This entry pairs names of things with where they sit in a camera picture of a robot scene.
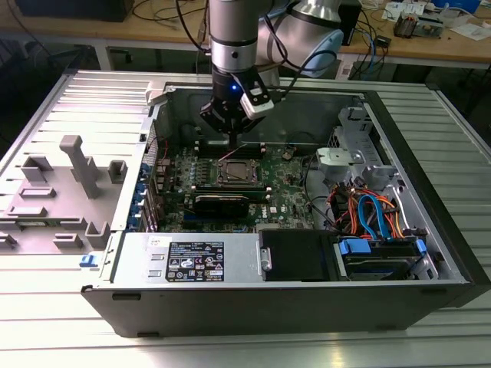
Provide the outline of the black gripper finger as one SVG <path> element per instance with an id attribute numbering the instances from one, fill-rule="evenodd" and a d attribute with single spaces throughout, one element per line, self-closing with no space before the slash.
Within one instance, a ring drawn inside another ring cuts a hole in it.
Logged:
<path id="1" fill-rule="evenodd" d="M 233 129 L 236 119 L 232 107 L 225 100 L 211 99 L 201 107 L 199 115 L 216 132 L 227 135 L 230 148 L 236 148 L 236 133 Z"/>
<path id="2" fill-rule="evenodd" d="M 244 117 L 240 122 L 236 121 L 233 124 L 233 146 L 237 147 L 239 135 L 250 132 L 264 119 L 264 117 L 260 117 L 250 120 L 248 117 Z"/>

